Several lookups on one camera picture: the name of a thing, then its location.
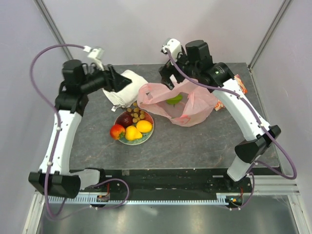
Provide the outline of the green fake fruit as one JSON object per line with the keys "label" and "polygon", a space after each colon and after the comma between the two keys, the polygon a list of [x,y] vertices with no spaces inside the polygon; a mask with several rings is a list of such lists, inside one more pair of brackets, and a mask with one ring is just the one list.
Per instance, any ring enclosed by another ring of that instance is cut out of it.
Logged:
{"label": "green fake fruit", "polygon": [[167,99],[166,103],[169,104],[169,105],[175,106],[176,104],[181,102],[182,99],[183,99],[183,96],[181,94],[179,94],[179,95],[177,95],[177,96],[175,96],[173,98]]}

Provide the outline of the pink plastic bag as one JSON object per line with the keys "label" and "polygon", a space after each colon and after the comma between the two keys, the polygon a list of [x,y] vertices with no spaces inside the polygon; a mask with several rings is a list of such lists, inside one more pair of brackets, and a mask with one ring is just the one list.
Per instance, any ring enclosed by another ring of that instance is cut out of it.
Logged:
{"label": "pink plastic bag", "polygon": [[[204,87],[188,80],[174,82],[174,89],[161,83],[147,83],[138,92],[137,103],[140,109],[167,118],[171,123],[191,127],[203,122],[214,110],[217,98]],[[181,94],[183,99],[175,106],[166,103],[167,99]]]}

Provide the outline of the dark red fake fruit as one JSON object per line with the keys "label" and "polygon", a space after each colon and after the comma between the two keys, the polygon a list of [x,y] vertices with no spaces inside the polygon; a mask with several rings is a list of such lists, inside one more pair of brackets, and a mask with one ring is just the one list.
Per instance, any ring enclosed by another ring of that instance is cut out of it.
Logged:
{"label": "dark red fake fruit", "polygon": [[116,119],[116,124],[127,128],[133,124],[133,117],[128,113],[123,113]]}

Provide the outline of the brown longan bunch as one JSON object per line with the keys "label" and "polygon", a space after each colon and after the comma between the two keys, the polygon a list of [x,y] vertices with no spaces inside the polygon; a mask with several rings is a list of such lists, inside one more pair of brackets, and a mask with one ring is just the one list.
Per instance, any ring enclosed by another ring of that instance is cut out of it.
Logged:
{"label": "brown longan bunch", "polygon": [[122,109],[123,113],[128,113],[133,117],[133,124],[145,119],[145,112],[139,108],[136,102],[133,102],[129,107],[119,106],[118,108]]}

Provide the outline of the red fake apple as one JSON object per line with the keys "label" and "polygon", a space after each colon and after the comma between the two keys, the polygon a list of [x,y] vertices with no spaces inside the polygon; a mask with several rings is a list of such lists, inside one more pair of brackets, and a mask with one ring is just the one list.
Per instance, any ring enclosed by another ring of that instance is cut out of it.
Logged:
{"label": "red fake apple", "polygon": [[115,124],[110,129],[110,136],[114,140],[119,140],[125,136],[126,130],[120,124]]}

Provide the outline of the yellow fake lemon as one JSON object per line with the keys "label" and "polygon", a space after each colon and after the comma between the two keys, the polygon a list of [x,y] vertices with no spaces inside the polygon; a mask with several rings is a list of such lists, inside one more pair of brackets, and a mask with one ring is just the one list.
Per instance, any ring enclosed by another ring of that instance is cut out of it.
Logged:
{"label": "yellow fake lemon", "polygon": [[141,133],[149,133],[152,131],[153,125],[147,120],[140,120],[136,123],[136,128]]}

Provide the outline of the yellow fake pear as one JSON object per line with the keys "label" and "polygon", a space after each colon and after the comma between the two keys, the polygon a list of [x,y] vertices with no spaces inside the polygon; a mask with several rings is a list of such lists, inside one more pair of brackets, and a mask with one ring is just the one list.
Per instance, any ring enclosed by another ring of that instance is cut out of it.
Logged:
{"label": "yellow fake pear", "polygon": [[125,138],[128,141],[134,141],[137,139],[141,139],[143,134],[133,125],[126,128]]}

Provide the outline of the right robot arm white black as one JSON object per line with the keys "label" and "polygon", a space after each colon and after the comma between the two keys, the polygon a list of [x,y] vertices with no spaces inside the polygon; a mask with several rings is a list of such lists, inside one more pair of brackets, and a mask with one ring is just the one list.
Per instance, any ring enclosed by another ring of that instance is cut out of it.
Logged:
{"label": "right robot arm white black", "polygon": [[161,52],[170,58],[159,69],[164,85],[170,90],[174,89],[171,76],[178,83],[192,78],[195,84],[206,87],[224,104],[242,131],[244,140],[235,146],[236,157],[227,169],[227,177],[223,179],[227,191],[236,191],[251,165],[271,146],[281,129],[261,117],[240,90],[233,72],[225,63],[213,62],[205,41],[194,40],[182,46],[178,40],[168,39]]}

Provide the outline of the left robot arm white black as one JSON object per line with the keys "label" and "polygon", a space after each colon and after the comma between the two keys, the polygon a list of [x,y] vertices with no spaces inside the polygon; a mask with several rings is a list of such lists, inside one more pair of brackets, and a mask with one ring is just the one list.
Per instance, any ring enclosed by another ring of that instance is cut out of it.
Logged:
{"label": "left robot arm white black", "polygon": [[51,139],[37,172],[30,172],[28,181],[43,195],[75,198],[91,186],[101,192],[107,186],[104,170],[87,168],[71,173],[69,158],[77,128],[81,122],[88,95],[99,89],[119,92],[132,84],[131,79],[117,73],[112,65],[104,70],[95,63],[87,65],[78,59],[63,64],[63,82],[52,107],[55,109]]}

